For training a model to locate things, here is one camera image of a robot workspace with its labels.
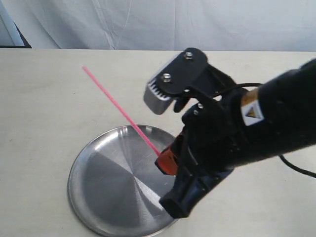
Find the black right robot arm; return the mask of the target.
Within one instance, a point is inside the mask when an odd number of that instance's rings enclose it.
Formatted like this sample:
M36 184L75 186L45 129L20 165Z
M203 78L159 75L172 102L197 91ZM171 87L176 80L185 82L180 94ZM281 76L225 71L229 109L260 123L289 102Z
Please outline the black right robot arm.
M181 133L155 162L175 176L159 201L175 219L188 217L235 168L316 143L316 62L251 91L230 89L220 101L192 106L181 120Z

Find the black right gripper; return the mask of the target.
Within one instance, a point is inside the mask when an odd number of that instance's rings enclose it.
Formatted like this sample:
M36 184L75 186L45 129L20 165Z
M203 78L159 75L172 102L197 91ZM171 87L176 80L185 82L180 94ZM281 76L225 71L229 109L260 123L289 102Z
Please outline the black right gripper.
M158 156L156 167L175 181L159 202L174 219L187 218L210 191L240 166L244 156L239 102L191 106L182 131Z

